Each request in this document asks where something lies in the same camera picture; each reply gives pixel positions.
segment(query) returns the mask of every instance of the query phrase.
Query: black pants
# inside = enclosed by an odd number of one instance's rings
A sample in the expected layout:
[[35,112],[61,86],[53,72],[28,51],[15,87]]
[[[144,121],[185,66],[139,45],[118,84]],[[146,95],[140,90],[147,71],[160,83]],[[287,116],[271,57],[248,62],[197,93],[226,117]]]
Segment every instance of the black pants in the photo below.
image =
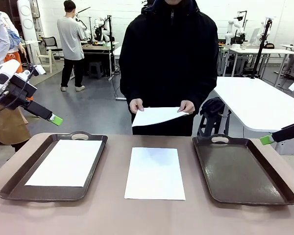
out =
[[163,123],[133,127],[133,135],[142,136],[192,136],[195,114],[179,117]]
[[64,59],[64,68],[62,71],[61,87],[68,87],[68,82],[70,80],[73,66],[74,66],[74,72],[75,72],[75,86],[76,87],[82,86],[83,73],[84,73],[83,60]]

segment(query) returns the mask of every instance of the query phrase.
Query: white table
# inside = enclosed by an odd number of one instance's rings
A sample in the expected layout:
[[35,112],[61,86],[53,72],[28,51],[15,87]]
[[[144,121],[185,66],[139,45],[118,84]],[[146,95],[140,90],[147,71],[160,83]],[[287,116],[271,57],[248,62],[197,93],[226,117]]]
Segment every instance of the white table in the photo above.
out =
[[[235,60],[234,60],[234,66],[233,66],[233,71],[232,71],[232,77],[234,76],[234,72],[235,72],[235,67],[236,67],[236,63],[237,63],[237,60],[239,58],[239,55],[242,54],[242,55],[253,55],[253,54],[258,54],[259,52],[259,49],[252,49],[252,48],[247,48],[245,50],[242,50],[242,49],[234,49],[234,48],[230,48],[229,49],[230,53],[228,53],[228,56],[229,54],[235,54]],[[280,70],[279,70],[279,73],[278,73],[278,76],[276,78],[276,81],[275,81],[275,84],[274,84],[274,87],[276,87],[280,81],[280,77],[281,77],[281,73],[282,73],[282,70],[283,70],[283,66],[288,58],[289,55],[294,55],[294,51],[290,51],[290,50],[284,50],[284,49],[263,49],[262,50],[262,55],[264,55],[264,59],[262,61],[262,65],[261,67],[264,65],[264,63],[266,63],[265,65],[265,68],[266,66],[268,65],[268,62],[269,62],[269,59],[270,59],[270,55],[271,54],[284,54],[284,58],[283,58],[283,62],[280,66]]]
[[114,50],[114,56],[117,57],[118,59],[120,58],[120,55],[121,55],[121,50],[122,50],[122,47],[118,47],[117,49]]
[[285,44],[281,44],[280,45],[281,47],[285,47],[285,49],[290,49],[291,51],[294,51],[294,46],[291,46],[291,45],[285,45]]
[[225,103],[219,134],[229,110],[251,131],[276,132],[294,124],[294,98],[260,79],[218,77],[214,91]]

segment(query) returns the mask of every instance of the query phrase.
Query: beige tabletop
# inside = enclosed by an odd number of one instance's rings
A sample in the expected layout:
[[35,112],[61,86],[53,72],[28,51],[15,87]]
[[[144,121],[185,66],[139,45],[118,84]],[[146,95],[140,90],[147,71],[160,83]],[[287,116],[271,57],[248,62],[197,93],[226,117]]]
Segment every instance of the beige tabletop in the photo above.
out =
[[[34,136],[0,169],[0,189],[49,134]],[[109,135],[86,197],[73,203],[0,199],[0,235],[294,235],[294,206],[214,202],[187,137]],[[294,192],[294,171],[252,140]],[[132,147],[177,148],[186,201],[124,199]]]

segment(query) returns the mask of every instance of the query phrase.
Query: table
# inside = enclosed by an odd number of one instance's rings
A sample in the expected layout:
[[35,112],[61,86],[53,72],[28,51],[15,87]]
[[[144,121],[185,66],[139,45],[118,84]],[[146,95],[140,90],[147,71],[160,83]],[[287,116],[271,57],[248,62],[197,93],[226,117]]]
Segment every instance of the table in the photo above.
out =
[[[113,42],[113,46],[119,44],[119,42]],[[110,65],[110,77],[108,81],[112,79],[112,61],[111,61],[111,43],[107,43],[105,46],[93,46],[90,44],[82,45],[82,49],[84,54],[92,55],[92,54],[105,54],[109,55],[109,65]]]
[[[34,136],[0,169],[0,189],[49,134]],[[294,192],[294,170],[252,140]],[[186,201],[124,199],[132,147],[177,148]],[[0,199],[0,234],[7,235],[294,235],[294,206],[248,207],[209,195],[192,139],[109,135],[86,197],[71,203]]]
[[294,124],[294,98],[258,78],[218,77],[214,91],[225,103],[220,134],[229,110],[251,131],[276,132]]
[[[234,76],[236,63],[237,63],[237,60],[238,60],[240,54],[242,54],[242,55],[256,55],[259,52],[259,49],[254,49],[254,48],[247,48],[245,50],[242,50],[240,48],[239,49],[230,48],[229,50],[230,50],[230,53],[235,54],[232,77]],[[275,84],[274,84],[274,87],[276,87],[279,84],[281,73],[282,73],[282,70],[283,70],[283,66],[284,66],[288,56],[289,55],[294,55],[294,51],[284,50],[284,49],[263,49],[262,50],[262,55],[264,55],[264,58],[263,58],[263,60],[261,62],[260,71],[262,70],[263,66],[265,66],[265,68],[266,68],[266,66],[268,65],[269,59],[273,58],[273,57],[270,57],[271,54],[279,54],[279,55],[284,54],[283,62],[281,64],[281,66],[280,66],[280,70],[279,70],[278,76],[277,76]]]

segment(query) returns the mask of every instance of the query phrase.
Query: brown tray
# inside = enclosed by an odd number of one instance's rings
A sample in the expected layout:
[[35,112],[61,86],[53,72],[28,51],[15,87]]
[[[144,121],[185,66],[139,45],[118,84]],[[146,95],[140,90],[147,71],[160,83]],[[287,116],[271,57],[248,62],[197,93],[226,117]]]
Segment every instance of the brown tray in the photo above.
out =
[[[216,137],[222,141],[214,142]],[[248,139],[193,138],[211,196],[220,203],[294,205],[294,193]]]
[[[99,152],[88,174],[84,187],[44,187],[44,186],[25,186],[35,170],[51,152],[59,140],[72,140],[77,134],[86,135],[86,138],[79,140],[102,141]],[[97,163],[102,154],[103,148],[108,140],[107,136],[95,136],[86,132],[74,132],[71,134],[50,135],[37,151],[21,166],[0,191],[3,199],[31,201],[31,202],[59,202],[59,201],[78,201],[87,192],[90,181],[93,177]]]

